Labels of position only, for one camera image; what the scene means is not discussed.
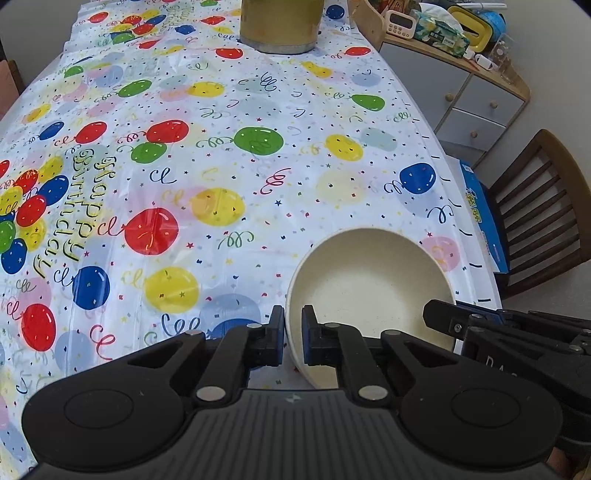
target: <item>bowl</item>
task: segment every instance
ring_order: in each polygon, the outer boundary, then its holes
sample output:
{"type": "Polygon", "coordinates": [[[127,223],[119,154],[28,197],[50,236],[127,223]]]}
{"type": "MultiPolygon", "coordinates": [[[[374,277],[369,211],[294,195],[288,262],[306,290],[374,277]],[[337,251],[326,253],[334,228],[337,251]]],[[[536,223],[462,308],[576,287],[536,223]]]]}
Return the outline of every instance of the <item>bowl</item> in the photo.
{"type": "Polygon", "coordinates": [[[401,330],[451,351],[453,339],[423,322],[431,299],[455,304],[445,274],[419,245],[379,228],[339,231],[314,245],[291,279],[285,328],[294,362],[312,386],[338,387],[334,368],[304,363],[304,305],[314,307],[319,323],[352,325],[375,338],[387,329],[401,330]]]}

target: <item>tablecloth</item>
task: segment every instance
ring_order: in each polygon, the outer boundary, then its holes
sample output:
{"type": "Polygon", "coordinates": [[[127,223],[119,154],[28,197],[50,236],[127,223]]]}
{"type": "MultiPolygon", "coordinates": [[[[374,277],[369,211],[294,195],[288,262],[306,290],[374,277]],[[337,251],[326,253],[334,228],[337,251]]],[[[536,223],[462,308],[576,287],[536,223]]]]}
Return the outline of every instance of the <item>tablecloth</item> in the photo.
{"type": "MultiPolygon", "coordinates": [[[[326,2],[300,56],[239,43],[239,19],[238,0],[91,2],[57,70],[9,113],[2,478],[34,465],[20,415],[38,389],[187,329],[266,323],[339,229],[403,233],[458,300],[497,306],[441,147],[346,2],[326,2]]],[[[305,381],[287,358],[251,385],[305,381]]]]}

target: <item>wooden chair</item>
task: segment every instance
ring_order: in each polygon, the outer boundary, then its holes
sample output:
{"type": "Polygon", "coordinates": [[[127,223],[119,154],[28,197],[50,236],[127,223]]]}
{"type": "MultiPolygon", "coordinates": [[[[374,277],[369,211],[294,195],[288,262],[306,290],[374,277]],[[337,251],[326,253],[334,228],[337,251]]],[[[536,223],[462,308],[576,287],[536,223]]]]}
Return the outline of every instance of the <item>wooden chair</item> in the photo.
{"type": "Polygon", "coordinates": [[[486,197],[509,265],[508,274],[495,275],[502,299],[591,258],[591,192],[549,131],[536,133],[486,197]]]}
{"type": "Polygon", "coordinates": [[[349,15],[355,21],[361,34],[379,51],[386,38],[384,18],[373,8],[368,0],[348,0],[349,15]]]}

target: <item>screw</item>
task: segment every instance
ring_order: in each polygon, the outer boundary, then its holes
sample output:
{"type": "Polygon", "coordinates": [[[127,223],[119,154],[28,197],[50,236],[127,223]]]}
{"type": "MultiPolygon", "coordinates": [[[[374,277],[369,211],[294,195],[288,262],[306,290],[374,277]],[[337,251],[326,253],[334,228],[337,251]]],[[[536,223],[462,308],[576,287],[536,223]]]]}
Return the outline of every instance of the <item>screw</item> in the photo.
{"type": "Polygon", "coordinates": [[[383,400],[388,396],[388,390],[378,385],[366,385],[359,389],[359,396],[365,400],[383,400]]]}
{"type": "Polygon", "coordinates": [[[226,391],[221,387],[202,387],[197,390],[197,398],[203,401],[217,401],[226,396],[226,391]]]}

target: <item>cylindrical container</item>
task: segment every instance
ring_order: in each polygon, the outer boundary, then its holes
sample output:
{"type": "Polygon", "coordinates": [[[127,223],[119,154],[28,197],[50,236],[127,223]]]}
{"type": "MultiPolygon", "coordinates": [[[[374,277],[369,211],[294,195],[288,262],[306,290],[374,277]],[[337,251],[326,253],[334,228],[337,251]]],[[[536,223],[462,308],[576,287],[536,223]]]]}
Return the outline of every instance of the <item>cylindrical container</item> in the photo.
{"type": "Polygon", "coordinates": [[[312,50],[323,0],[242,0],[240,41],[264,53],[312,50]]]}

